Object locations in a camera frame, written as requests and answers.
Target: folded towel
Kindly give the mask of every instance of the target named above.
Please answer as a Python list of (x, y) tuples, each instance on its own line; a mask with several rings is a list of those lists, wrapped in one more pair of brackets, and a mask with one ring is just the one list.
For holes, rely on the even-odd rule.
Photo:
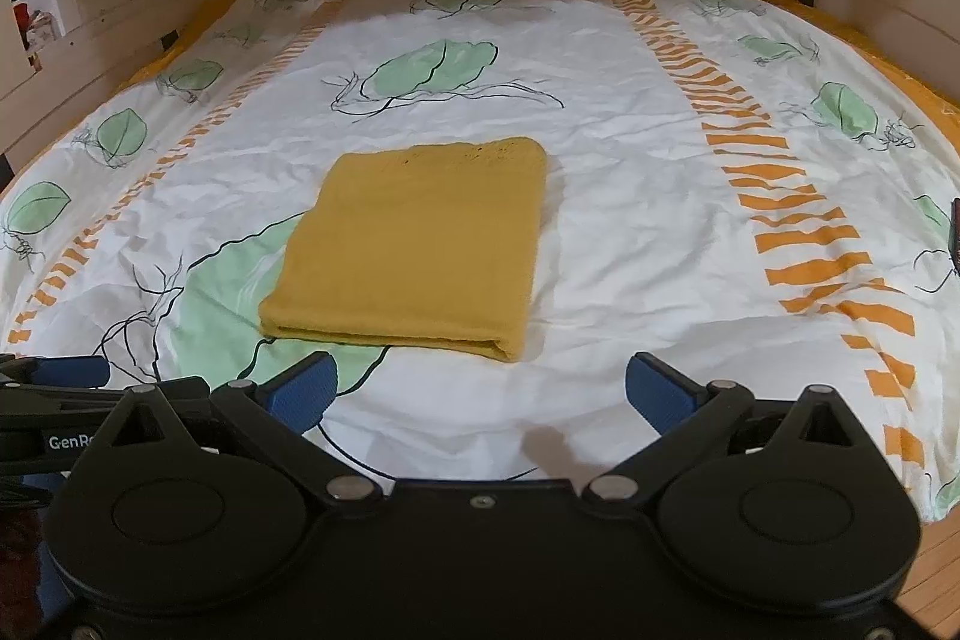
[(290, 237), (261, 330), (515, 362), (545, 180), (527, 138), (341, 156)]

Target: folded yellow towel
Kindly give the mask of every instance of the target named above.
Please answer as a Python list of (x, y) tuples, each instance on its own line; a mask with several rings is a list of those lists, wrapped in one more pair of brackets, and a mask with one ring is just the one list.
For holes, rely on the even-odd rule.
[(515, 362), (545, 181), (527, 138), (341, 156), (290, 237), (261, 330)]

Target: white bed sheet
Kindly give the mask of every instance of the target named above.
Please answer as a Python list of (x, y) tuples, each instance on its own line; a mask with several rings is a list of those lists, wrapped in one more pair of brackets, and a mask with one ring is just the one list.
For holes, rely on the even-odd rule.
[[(265, 381), (317, 349), (263, 340), (256, 304), (339, 155), (527, 135), (550, 167), (523, 360), (325, 346), (341, 396), (313, 441), (385, 483), (579, 486), (656, 437), (624, 389), (627, 361), (648, 350), (761, 397), (833, 384), (923, 517), (942, 517), (960, 498), (960, 286), (945, 253), (924, 251), (947, 248), (956, 151), (846, 44), (784, 11), (617, 2), (237, 1), (4, 197), (5, 350), (99, 352), (112, 386)], [(650, 47), (658, 26), (673, 38)], [(436, 42), (439, 63), (422, 50)], [(695, 84), (717, 74), (769, 124), (704, 129), (757, 122), (695, 103), (717, 101)], [(798, 172), (742, 168), (757, 165)], [(821, 216), (791, 218), (806, 214)], [(798, 231), (813, 239), (758, 238)], [(776, 282), (838, 259), (852, 266)], [(813, 292), (823, 285), (836, 290)], [(801, 311), (781, 304), (811, 292)]]

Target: silver bolt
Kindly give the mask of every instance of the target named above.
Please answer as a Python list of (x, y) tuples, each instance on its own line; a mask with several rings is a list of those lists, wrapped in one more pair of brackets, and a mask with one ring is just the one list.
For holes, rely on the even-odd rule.
[(93, 627), (77, 627), (70, 632), (70, 640), (102, 640), (102, 638)]
[(360, 501), (367, 499), (376, 490), (376, 485), (363, 475), (341, 475), (330, 480), (326, 492), (340, 501)]
[(624, 475), (601, 475), (590, 482), (590, 490), (604, 501), (622, 501), (630, 499), (640, 487)]
[(489, 510), (495, 504), (496, 499), (487, 494), (477, 494), (475, 497), (470, 497), (470, 506), (475, 510)]

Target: wooden floor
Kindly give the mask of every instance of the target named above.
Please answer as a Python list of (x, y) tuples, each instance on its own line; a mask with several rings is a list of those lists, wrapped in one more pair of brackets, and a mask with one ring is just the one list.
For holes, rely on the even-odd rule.
[(960, 632), (960, 507), (923, 530), (899, 603), (937, 637)]

